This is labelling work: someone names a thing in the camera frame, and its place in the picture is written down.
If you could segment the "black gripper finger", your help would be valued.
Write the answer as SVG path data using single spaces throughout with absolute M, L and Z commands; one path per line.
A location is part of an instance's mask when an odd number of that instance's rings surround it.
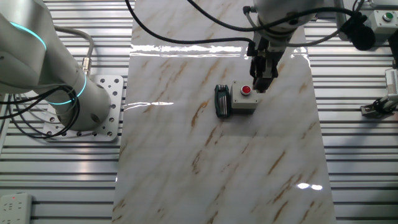
M 275 78 L 278 77 L 278 71 L 273 60 L 267 60 L 264 71 L 259 80 L 259 91 L 265 93 Z
M 252 87 L 258 91 L 258 86 L 257 86 L 257 68 L 256 68 L 256 61 L 251 60 L 251 66 L 249 69 L 249 73 L 252 76 Z

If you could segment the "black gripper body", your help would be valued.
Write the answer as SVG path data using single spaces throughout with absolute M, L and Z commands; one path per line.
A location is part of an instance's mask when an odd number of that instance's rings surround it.
M 257 52 L 257 55 L 252 57 L 252 61 L 264 59 L 276 64 L 279 63 L 285 52 L 284 46 L 280 46 L 279 44 L 266 40 L 263 37 L 255 37 L 253 38 L 253 41 L 254 50 Z

